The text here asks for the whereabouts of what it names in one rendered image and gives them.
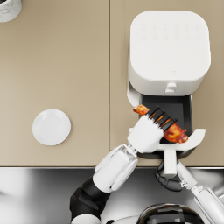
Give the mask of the round white plate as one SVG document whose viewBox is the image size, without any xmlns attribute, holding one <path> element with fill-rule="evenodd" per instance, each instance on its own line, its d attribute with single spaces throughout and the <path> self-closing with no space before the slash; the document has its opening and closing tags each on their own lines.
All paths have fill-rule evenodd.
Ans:
<svg viewBox="0 0 224 224">
<path fill-rule="evenodd" d="M 39 113 L 32 124 L 32 134 L 43 145 L 54 146 L 64 142 L 71 130 L 68 116 L 58 109 Z"/>
</svg>

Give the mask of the roasted brown drumstick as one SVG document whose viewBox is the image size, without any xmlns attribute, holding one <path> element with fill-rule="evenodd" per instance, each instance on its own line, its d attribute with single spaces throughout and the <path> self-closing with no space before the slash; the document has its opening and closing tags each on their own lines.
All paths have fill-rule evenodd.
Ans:
<svg viewBox="0 0 224 224">
<path fill-rule="evenodd" d="M 185 143 L 188 140 L 186 129 L 181 129 L 175 119 L 171 119 L 159 106 L 147 108 L 143 104 L 133 108 L 133 111 L 140 116 L 148 115 L 152 118 L 163 130 L 164 138 L 172 143 Z"/>
</svg>

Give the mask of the white air fryer body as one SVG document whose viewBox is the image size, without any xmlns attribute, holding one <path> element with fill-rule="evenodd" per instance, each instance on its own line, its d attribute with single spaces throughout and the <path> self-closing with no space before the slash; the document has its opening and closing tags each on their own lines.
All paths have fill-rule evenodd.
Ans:
<svg viewBox="0 0 224 224">
<path fill-rule="evenodd" d="M 187 10 L 148 10 L 132 21 L 129 82 L 143 95 L 189 95 L 211 65 L 206 21 Z"/>
</svg>

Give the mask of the white patterned round pot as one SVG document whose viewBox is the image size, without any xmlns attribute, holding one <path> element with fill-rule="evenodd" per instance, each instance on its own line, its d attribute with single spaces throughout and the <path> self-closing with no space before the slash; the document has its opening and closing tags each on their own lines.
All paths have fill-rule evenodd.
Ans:
<svg viewBox="0 0 224 224">
<path fill-rule="evenodd" d="M 0 23 L 9 22 L 22 10 L 22 0 L 0 0 Z"/>
</svg>

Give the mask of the air fryer drawer with handle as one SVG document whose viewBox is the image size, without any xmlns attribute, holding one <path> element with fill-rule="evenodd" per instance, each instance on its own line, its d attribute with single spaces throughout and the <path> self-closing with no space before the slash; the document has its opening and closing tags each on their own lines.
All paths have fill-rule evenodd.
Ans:
<svg viewBox="0 0 224 224">
<path fill-rule="evenodd" d="M 177 159 L 187 157 L 202 142 L 206 134 L 205 129 L 193 130 L 191 96 L 143 95 L 138 93 L 130 83 L 127 96 L 133 106 L 138 103 L 145 103 L 150 108 L 158 105 L 172 118 L 178 118 L 178 125 L 182 130 L 186 129 L 188 140 L 185 143 L 171 143 L 163 138 L 154 152 L 138 153 L 140 158 L 162 159 L 164 168 L 161 175 L 173 179 L 177 175 Z"/>
</svg>

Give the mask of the dark round robot body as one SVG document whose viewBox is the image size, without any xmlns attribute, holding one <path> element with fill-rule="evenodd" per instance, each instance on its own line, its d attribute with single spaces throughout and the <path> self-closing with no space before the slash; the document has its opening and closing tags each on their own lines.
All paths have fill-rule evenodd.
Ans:
<svg viewBox="0 0 224 224">
<path fill-rule="evenodd" d="M 147 207 L 136 224 L 205 224 L 190 207 L 180 204 L 156 204 Z"/>
</svg>

